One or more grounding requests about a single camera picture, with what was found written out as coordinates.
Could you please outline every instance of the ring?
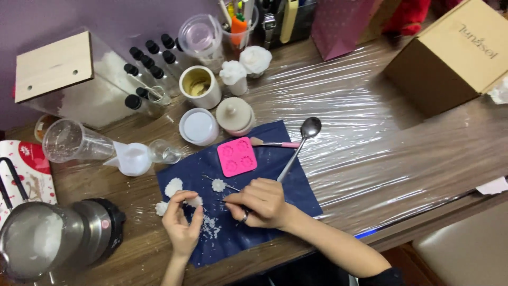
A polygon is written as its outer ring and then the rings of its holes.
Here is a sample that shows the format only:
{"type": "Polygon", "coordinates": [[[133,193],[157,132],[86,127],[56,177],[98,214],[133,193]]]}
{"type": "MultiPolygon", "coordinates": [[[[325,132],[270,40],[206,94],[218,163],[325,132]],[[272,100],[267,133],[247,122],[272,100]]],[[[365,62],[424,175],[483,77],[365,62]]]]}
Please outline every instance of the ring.
{"type": "Polygon", "coordinates": [[[243,218],[242,218],[242,220],[240,222],[245,223],[245,221],[247,220],[248,217],[249,217],[249,212],[245,211],[245,214],[243,215],[243,218]]]}

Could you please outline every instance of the black sleeve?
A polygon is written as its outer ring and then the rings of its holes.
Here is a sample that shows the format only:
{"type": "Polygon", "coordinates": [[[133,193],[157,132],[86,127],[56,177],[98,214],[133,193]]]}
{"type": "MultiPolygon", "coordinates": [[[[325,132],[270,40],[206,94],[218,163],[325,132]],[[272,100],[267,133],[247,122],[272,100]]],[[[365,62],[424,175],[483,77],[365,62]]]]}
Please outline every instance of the black sleeve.
{"type": "Polygon", "coordinates": [[[359,286],[404,285],[400,270],[392,267],[378,275],[358,279],[359,286]]]}

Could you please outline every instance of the pink gift bag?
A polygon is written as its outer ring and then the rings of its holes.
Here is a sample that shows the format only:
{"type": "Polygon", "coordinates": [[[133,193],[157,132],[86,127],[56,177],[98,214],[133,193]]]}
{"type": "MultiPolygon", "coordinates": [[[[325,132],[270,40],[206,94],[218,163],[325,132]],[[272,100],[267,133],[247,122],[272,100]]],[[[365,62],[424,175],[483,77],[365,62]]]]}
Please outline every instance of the pink gift bag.
{"type": "Polygon", "coordinates": [[[320,0],[311,36],[324,61],[353,51],[378,0],[320,0]]]}
{"type": "MultiPolygon", "coordinates": [[[[0,141],[0,157],[9,158],[12,161],[30,202],[46,202],[52,205],[57,203],[49,162],[40,144],[17,140],[0,141]]],[[[0,177],[13,208],[23,203],[5,162],[0,163],[0,177]]],[[[0,196],[0,228],[9,214],[0,196]]]]}

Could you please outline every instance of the hand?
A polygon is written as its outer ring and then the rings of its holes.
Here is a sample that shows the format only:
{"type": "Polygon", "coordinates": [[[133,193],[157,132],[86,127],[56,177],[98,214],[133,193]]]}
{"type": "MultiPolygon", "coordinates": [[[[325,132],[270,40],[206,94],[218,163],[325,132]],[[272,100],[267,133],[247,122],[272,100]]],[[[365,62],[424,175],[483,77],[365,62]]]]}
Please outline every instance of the hand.
{"type": "Polygon", "coordinates": [[[175,257],[188,259],[198,244],[201,224],[203,223],[203,207],[196,208],[190,225],[182,209],[184,200],[197,196],[198,193],[193,191],[177,191],[171,197],[168,209],[162,217],[162,223],[173,244],[173,256],[175,257]]]}
{"type": "Polygon", "coordinates": [[[298,209],[284,201],[282,184],[269,179],[252,180],[240,193],[224,198],[226,207],[236,220],[242,220],[245,211],[241,205],[253,210],[245,224],[248,226],[282,229],[290,223],[292,213],[298,209]]]}

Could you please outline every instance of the makeup brush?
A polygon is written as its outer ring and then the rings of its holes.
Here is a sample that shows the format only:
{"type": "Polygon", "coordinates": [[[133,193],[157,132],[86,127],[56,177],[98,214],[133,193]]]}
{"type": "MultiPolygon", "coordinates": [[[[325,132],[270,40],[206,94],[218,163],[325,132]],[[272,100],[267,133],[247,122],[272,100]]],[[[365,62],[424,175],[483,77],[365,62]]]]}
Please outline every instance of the makeup brush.
{"type": "Polygon", "coordinates": [[[263,143],[263,140],[251,137],[250,144],[252,146],[275,146],[275,147],[286,147],[286,148],[298,148],[300,142],[282,142],[282,143],[263,143]]]}

